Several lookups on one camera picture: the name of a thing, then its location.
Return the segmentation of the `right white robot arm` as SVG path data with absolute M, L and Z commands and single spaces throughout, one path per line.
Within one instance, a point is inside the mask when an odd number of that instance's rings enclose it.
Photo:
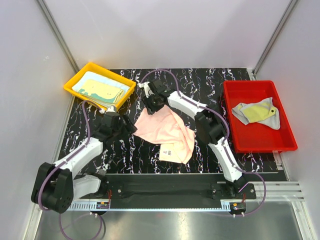
M 153 115 L 164 106 L 175 108 L 194 119 L 196 136 L 214 152 L 226 180 L 225 190 L 232 198 L 245 192 L 248 181 L 244 177 L 228 143 L 230 131 L 224 118 L 208 105 L 195 101 L 178 90 L 165 87 L 161 80 L 139 83 L 147 113 Z

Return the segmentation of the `pink towel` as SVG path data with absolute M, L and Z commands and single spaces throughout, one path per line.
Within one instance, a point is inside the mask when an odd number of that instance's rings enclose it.
M 135 125 L 135 136 L 160 145 L 159 160 L 187 164 L 195 147 L 195 132 L 185 126 L 182 118 L 168 106 L 154 114 L 144 108 Z

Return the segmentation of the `pale yellow towel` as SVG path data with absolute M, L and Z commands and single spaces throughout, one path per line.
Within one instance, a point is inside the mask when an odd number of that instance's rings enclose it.
M 125 93 L 121 88 L 92 79 L 87 80 L 78 92 L 106 104 L 116 104 Z

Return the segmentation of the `light blue towel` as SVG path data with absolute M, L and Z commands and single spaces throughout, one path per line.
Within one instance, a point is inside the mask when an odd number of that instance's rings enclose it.
M 76 93 L 80 94 L 79 93 L 79 89 L 81 88 L 81 86 L 87 81 L 87 80 L 94 80 L 94 81 L 97 81 L 97 82 L 101 82 L 101 83 L 104 83 L 104 84 L 107 84 L 107 85 L 110 85 L 110 86 L 114 86 L 114 87 L 117 87 L 117 88 L 120 88 L 122 90 L 124 90 L 124 94 L 122 96 L 122 98 L 124 97 L 124 95 L 128 92 L 128 90 L 130 89 L 129 86 L 119 82 L 119 81 L 116 81 L 116 80 L 113 80 L 113 79 L 110 79 L 108 77 L 105 77 L 103 75 L 100 75 L 100 74 L 97 74 L 97 73 L 94 73 L 92 71 L 87 71 L 83 77 L 72 87 L 72 90 L 75 91 Z M 109 104 L 109 103 L 103 103 L 101 101 L 98 101 L 96 99 L 93 99 L 91 97 L 88 97 L 90 100 L 100 104 L 100 105 L 103 105 L 105 107 L 109 107 L 111 105 L 115 105 L 117 103 L 112 103 L 112 104 Z

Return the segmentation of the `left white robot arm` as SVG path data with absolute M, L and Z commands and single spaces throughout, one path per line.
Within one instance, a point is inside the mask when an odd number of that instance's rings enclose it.
M 110 192 L 106 177 L 91 173 L 77 178 L 77 174 L 99 156 L 116 137 L 130 136 L 137 131 L 127 115 L 105 113 L 100 124 L 89 132 L 84 143 L 64 158 L 40 165 L 31 193 L 31 201 L 42 210 L 62 214 L 74 200 L 93 194 L 103 198 Z

